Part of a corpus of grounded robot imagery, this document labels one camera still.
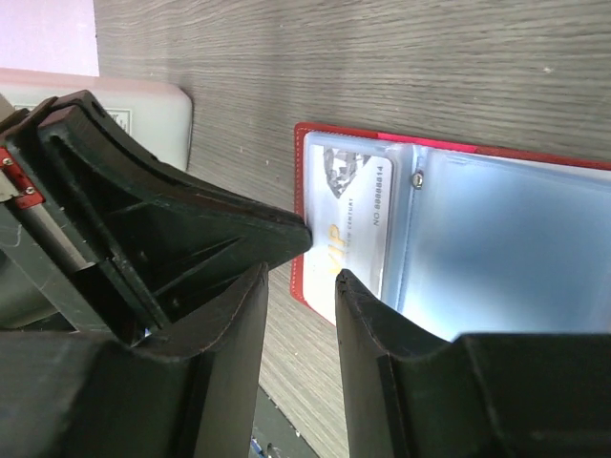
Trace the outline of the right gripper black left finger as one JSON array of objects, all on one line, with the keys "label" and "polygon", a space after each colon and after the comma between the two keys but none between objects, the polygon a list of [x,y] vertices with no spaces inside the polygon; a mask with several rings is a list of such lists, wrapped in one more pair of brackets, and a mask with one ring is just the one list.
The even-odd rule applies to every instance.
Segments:
[{"label": "right gripper black left finger", "polygon": [[98,334],[1,336],[5,457],[244,457],[268,268],[130,347]]}]

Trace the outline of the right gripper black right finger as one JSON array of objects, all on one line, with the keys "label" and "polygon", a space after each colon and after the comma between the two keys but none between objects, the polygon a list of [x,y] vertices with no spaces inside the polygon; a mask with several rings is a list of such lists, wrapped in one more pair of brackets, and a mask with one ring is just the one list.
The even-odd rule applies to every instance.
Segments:
[{"label": "right gripper black right finger", "polygon": [[446,342],[348,270],[335,282],[353,457],[606,457],[606,334],[465,334]]}]

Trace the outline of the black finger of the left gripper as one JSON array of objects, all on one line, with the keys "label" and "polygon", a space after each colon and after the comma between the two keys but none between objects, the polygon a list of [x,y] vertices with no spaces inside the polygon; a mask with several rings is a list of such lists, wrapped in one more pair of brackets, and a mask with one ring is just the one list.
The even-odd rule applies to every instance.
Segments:
[{"label": "black finger of the left gripper", "polygon": [[8,330],[135,344],[311,243],[300,216],[158,160],[90,92],[4,117]]}]

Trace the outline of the red leather card holder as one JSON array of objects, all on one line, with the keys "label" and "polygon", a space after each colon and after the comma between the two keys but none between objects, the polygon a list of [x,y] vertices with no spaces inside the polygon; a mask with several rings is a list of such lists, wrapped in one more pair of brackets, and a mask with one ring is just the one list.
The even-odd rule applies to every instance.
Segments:
[{"label": "red leather card holder", "polygon": [[[305,221],[314,143],[393,164],[382,287],[370,292],[396,312],[447,341],[609,331],[608,161],[300,122],[294,206]],[[311,308],[304,255],[290,291]]]}]

